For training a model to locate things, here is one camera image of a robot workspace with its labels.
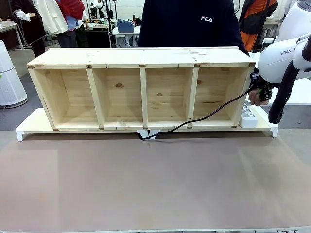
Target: fila logo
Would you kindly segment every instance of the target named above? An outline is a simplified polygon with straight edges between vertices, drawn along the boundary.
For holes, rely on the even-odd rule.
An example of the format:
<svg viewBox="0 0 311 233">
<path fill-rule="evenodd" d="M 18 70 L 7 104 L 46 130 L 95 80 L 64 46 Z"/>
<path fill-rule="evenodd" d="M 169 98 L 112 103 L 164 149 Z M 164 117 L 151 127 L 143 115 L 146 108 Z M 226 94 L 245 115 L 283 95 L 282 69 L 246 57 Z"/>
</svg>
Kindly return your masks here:
<svg viewBox="0 0 311 233">
<path fill-rule="evenodd" d="M 212 18 L 208 18 L 207 16 L 202 16 L 201 20 L 204 20 L 206 22 L 213 22 L 213 19 Z"/>
</svg>

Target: white foot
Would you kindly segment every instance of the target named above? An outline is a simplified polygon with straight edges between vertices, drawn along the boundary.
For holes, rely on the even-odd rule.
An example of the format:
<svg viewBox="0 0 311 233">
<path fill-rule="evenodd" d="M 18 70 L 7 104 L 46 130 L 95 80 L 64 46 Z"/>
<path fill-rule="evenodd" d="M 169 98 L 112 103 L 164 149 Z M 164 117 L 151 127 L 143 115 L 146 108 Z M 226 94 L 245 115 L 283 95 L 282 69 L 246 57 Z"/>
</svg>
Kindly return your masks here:
<svg viewBox="0 0 311 233">
<path fill-rule="evenodd" d="M 277 138 L 277 136 L 278 136 L 278 127 L 272 128 L 271 131 L 272 131 L 272 136 L 274 138 Z"/>
<path fill-rule="evenodd" d="M 158 132 L 160 132 L 160 130 L 150 130 L 149 136 L 155 135 Z"/>
<path fill-rule="evenodd" d="M 142 138 L 149 137 L 148 130 L 137 130 Z"/>
<path fill-rule="evenodd" d="M 16 136 L 18 141 L 21 142 L 26 137 L 26 134 L 24 133 L 24 131 L 16 131 Z"/>
</svg>

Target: shelf compartment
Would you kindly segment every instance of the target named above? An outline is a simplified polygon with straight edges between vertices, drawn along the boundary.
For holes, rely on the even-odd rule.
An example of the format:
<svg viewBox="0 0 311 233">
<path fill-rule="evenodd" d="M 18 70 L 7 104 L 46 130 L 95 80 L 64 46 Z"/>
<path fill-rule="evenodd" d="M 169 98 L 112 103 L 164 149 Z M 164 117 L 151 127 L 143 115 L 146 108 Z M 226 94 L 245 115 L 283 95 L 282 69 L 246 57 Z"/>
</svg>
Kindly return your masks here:
<svg viewBox="0 0 311 233">
<path fill-rule="evenodd" d="M 55 130 L 99 130 L 85 69 L 30 70 Z"/>
<path fill-rule="evenodd" d="M 247 84 L 248 67 L 200 68 L 197 80 L 193 119 L 204 118 L 226 102 L 242 94 Z M 241 98 L 210 118 L 195 122 L 193 128 L 232 128 L 238 125 L 245 98 Z"/>
<path fill-rule="evenodd" d="M 147 69 L 148 129 L 173 129 L 187 120 L 192 73 L 193 68 Z"/>
<path fill-rule="evenodd" d="M 139 69 L 88 70 L 100 128 L 143 129 Z"/>
</svg>

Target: red scarf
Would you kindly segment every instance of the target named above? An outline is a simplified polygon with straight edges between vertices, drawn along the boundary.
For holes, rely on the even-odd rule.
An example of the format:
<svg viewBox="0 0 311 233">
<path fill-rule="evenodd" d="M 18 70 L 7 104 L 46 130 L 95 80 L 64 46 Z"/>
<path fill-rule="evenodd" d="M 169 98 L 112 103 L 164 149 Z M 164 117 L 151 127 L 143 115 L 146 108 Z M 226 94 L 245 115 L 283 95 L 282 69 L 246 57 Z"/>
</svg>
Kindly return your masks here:
<svg viewBox="0 0 311 233">
<path fill-rule="evenodd" d="M 66 16 L 72 16 L 76 20 L 81 20 L 82 19 L 82 14 L 84 11 L 84 5 L 81 2 L 81 0 L 61 0 L 59 2 L 56 0 L 66 22 L 67 22 L 67 17 Z"/>
</svg>

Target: human hand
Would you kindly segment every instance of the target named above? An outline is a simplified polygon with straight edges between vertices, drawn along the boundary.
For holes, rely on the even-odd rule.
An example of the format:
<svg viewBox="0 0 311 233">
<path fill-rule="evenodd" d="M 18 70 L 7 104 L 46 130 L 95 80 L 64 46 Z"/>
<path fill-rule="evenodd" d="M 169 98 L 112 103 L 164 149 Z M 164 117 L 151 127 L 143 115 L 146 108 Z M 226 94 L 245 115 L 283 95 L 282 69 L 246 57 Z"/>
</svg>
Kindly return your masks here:
<svg viewBox="0 0 311 233">
<path fill-rule="evenodd" d="M 87 20 L 85 21 L 85 23 L 86 23 L 86 30 L 89 30 L 89 24 L 88 24 Z"/>
<path fill-rule="evenodd" d="M 267 105 L 269 103 L 269 100 L 266 101 L 260 101 L 260 97 L 258 92 L 260 89 L 257 89 L 255 91 L 251 91 L 248 94 L 248 100 L 251 101 L 251 105 L 261 106 L 261 105 Z"/>
</svg>

